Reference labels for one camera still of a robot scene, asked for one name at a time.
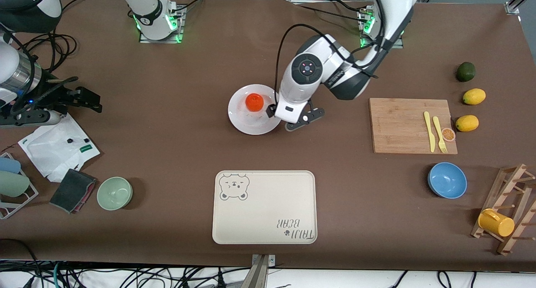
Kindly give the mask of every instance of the wooden cutting board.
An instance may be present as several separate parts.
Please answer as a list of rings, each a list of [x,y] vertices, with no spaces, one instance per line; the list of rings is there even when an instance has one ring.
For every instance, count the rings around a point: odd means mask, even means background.
[[[370,120],[374,153],[443,154],[432,118],[437,116],[443,128],[451,128],[450,110],[446,100],[379,99],[371,98]],[[423,113],[430,113],[430,125],[435,136],[435,151],[430,141]],[[458,154],[456,141],[445,141],[448,154]]]

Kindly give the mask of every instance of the toy fruit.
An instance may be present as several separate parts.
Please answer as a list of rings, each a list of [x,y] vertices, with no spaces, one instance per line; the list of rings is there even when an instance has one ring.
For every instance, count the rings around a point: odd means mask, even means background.
[[[478,118],[474,115],[464,115],[456,121],[456,129],[461,132],[469,132],[477,129]]]
[[[247,110],[251,112],[258,112],[264,106],[264,99],[262,95],[257,95],[257,93],[251,93],[245,98],[245,106]]]
[[[458,67],[458,71],[456,71],[456,78],[460,82],[467,82],[472,80],[476,74],[477,70],[475,69],[473,63],[464,62]]]
[[[478,105],[486,98],[486,92],[480,88],[473,88],[464,94],[464,103],[467,105]]]
[[[445,141],[453,141],[456,138],[456,134],[454,133],[454,130],[450,128],[443,128],[441,130],[441,135],[443,136],[443,139]]]

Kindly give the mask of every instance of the table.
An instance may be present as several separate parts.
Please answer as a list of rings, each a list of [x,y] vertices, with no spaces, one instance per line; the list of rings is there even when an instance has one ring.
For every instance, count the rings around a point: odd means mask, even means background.
[[[340,11],[332,3],[317,8]],[[338,101],[321,86],[313,100],[326,116],[295,132],[282,125],[247,136],[226,116],[233,93],[274,84],[276,51],[285,30],[308,23],[351,50],[359,44],[348,19],[318,15],[284,0],[205,0],[188,12],[182,44],[139,44],[124,0],[81,0],[57,32],[75,36],[78,54],[56,76],[80,77],[101,95],[102,114],[71,109],[102,155],[82,171],[100,182],[127,178],[132,202],[99,208],[96,193],[77,214],[47,204],[57,184],[42,178],[19,147],[9,149],[40,191],[0,223],[38,259],[180,265],[250,265],[251,254],[276,254],[282,267],[337,269],[534,271],[536,250],[518,242],[508,257],[494,239],[469,236],[498,168],[534,164],[532,128],[536,69],[519,20],[499,4],[417,4],[404,33],[362,96]],[[280,76],[313,32],[287,36]],[[38,51],[46,61],[50,49]],[[477,76],[456,82],[464,61]],[[477,106],[460,103],[480,87]],[[455,156],[373,154],[368,99],[447,99],[454,117],[475,114],[480,126],[458,134]],[[0,131],[0,149],[31,128]],[[435,196],[426,175],[437,162],[457,164],[467,193]],[[221,170],[310,170],[316,177],[318,239],[303,245],[218,245],[212,241],[214,177]],[[536,234],[533,229],[527,235]],[[0,257],[29,259],[18,245]]]

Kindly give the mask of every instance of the blue bowl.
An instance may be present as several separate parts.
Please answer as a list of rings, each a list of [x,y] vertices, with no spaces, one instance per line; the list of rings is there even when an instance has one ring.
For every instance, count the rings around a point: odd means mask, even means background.
[[[456,199],[467,190],[467,178],[458,166],[450,162],[440,162],[430,170],[428,185],[438,196]]]

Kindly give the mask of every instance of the green led light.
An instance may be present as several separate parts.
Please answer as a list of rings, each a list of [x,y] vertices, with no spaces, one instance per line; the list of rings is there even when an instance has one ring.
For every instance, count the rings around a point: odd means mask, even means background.
[[[174,31],[175,30],[175,27],[177,26],[176,23],[171,23],[171,21],[169,20],[169,16],[166,15],[166,21],[168,21],[168,25],[169,25],[169,28]]]
[[[367,34],[370,34],[370,31],[372,30],[372,26],[374,25],[375,22],[376,21],[374,20],[374,17],[371,16],[370,20],[367,22],[367,23],[369,23],[369,25],[365,26],[364,32],[367,33]]]
[[[134,17],[134,21],[136,21],[136,27],[138,28],[138,30],[141,31],[142,28],[139,26],[139,23],[138,23],[138,20],[136,20],[136,17]]]

